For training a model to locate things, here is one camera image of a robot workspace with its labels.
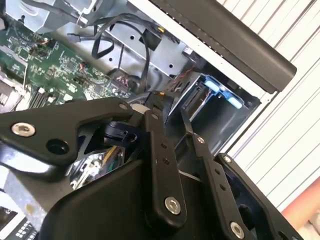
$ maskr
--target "motherboard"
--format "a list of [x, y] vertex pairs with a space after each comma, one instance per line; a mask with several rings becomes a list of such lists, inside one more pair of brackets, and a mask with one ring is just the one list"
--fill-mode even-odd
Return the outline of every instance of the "motherboard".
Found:
[[[124, 74], [115, 78], [114, 73], [121, 73], [120, 69], [113, 70], [113, 74], [103, 72], [50, 35], [33, 33], [21, 21], [7, 21], [8, 27], [0, 31], [0, 74], [2, 79], [18, 82], [30, 92], [28, 108], [131, 95]], [[0, 104], [4, 106], [10, 94], [0, 92]]]

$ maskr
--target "chip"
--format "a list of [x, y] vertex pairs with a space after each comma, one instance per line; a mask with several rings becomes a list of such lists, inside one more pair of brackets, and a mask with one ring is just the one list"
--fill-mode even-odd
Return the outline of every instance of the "chip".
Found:
[[94, 87], [94, 91], [95, 91], [97, 94], [99, 94], [99, 93], [102, 91], [102, 86], [96, 85], [96, 86]]
[[20, 58], [22, 58], [23, 60], [27, 61], [29, 58], [29, 52], [24, 50], [23, 48], [21, 48], [20, 52], [19, 52], [19, 56]]
[[67, 69], [69, 69], [70, 71], [73, 71], [76, 67], [76, 64], [72, 61], [69, 61], [66, 66], [65, 66]]

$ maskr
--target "silver screw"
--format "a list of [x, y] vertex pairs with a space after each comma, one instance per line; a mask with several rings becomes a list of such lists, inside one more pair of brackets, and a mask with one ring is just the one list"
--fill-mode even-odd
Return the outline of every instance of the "silver screw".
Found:
[[205, 140], [202, 138], [202, 137], [198, 137], [198, 141], [200, 142], [200, 143], [202, 143], [202, 144], [204, 144], [205, 143]]
[[157, 115], [155, 115], [154, 113], [152, 113], [151, 116], [152, 116], [154, 119], [157, 119], [157, 120], [159, 119], [159, 117], [158, 117]]
[[223, 158], [227, 163], [231, 163], [231, 158], [230, 157], [224, 156]]
[[230, 227], [234, 235], [237, 236], [238, 239], [244, 239], [245, 238], [245, 232], [241, 228], [241, 226], [236, 222], [231, 222]]
[[173, 215], [179, 215], [181, 213], [181, 206], [177, 199], [173, 196], [169, 196], [164, 200], [166, 209]]
[[36, 134], [36, 129], [29, 123], [18, 122], [11, 127], [11, 131], [18, 136], [21, 137], [32, 137]]
[[122, 103], [119, 104], [119, 107], [124, 109], [124, 110], [128, 110], [128, 107]]

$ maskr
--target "metal shutter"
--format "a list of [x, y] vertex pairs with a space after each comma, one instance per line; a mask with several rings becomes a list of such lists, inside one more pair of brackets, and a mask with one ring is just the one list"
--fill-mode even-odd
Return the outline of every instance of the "metal shutter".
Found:
[[298, 69], [229, 151], [282, 211], [320, 176], [320, 0], [219, 2]]

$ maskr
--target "black plastic frame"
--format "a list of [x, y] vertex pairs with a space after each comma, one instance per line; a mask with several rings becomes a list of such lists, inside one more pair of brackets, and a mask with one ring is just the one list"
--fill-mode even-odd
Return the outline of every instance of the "black plastic frame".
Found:
[[266, 92], [281, 92], [297, 68], [216, 0], [149, 0]]

